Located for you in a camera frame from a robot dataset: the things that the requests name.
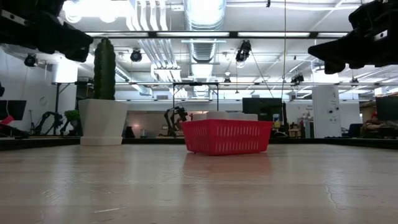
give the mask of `spotlight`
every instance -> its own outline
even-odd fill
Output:
[[[239,49],[238,53],[236,54],[236,61],[237,62],[244,62],[248,59],[251,51],[251,44],[250,41],[244,40],[241,48]]]
[[[358,81],[357,78],[353,78],[353,79],[350,80],[349,82],[352,83],[352,84],[359,83],[359,81]]]
[[[140,49],[134,49],[132,50],[132,54],[130,56],[130,59],[133,62],[140,62],[142,59],[142,54],[141,54],[141,50]]]
[[[28,67],[36,67],[37,66],[37,58],[36,54],[28,54],[25,58],[24,64]]]
[[[304,76],[302,74],[298,74],[297,76],[292,77],[291,83],[299,84],[299,83],[302,83],[302,82],[304,82]]]

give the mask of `person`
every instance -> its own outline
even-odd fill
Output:
[[[378,129],[384,127],[386,124],[379,120],[377,112],[374,112],[371,119],[365,121],[361,128],[361,135],[364,138],[379,138]]]

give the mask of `cable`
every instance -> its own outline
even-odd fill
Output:
[[[27,71],[28,71],[28,67],[26,66],[26,72],[25,72],[25,80],[24,80],[24,84],[22,86],[22,95],[21,95],[21,100],[23,100],[24,94],[25,94],[25,83],[26,83],[26,78],[27,78]]]
[[[285,41],[284,41],[284,72],[282,74],[282,93],[280,94],[280,100],[283,100],[284,98],[284,85],[285,85],[285,73],[286,73],[286,29],[287,29],[287,23],[286,23],[286,0],[285,0]]]
[[[235,63],[236,65],[236,92],[235,93],[239,93],[238,91],[238,62]]]
[[[7,116],[9,116],[10,113],[8,112],[8,100],[6,101],[6,110],[7,110]]]
[[[253,56],[254,62],[256,63],[257,69],[259,70],[259,73],[260,73],[260,76],[261,76],[262,80],[263,80],[264,83],[266,84],[266,87],[267,87],[269,93],[271,94],[271,96],[274,97],[274,95],[273,95],[272,92],[271,92],[271,89],[268,87],[268,84],[267,84],[267,82],[266,82],[266,79],[265,79],[264,76],[262,75],[262,72],[261,72],[260,67],[259,67],[259,65],[258,65],[258,63],[257,63],[257,60],[256,60],[256,58],[255,58],[255,56],[254,56],[253,51],[250,50],[250,52],[251,52],[251,55]]]

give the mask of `white column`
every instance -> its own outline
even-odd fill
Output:
[[[334,85],[313,87],[312,105],[315,137],[341,137],[338,87]]]

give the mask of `potted plant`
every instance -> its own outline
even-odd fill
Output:
[[[79,111],[78,110],[69,110],[64,112],[67,121],[70,122],[73,128],[76,128],[78,121],[80,119]]]
[[[127,104],[114,100],[116,55],[111,41],[103,38],[94,59],[94,99],[80,100],[84,146],[120,145]]]

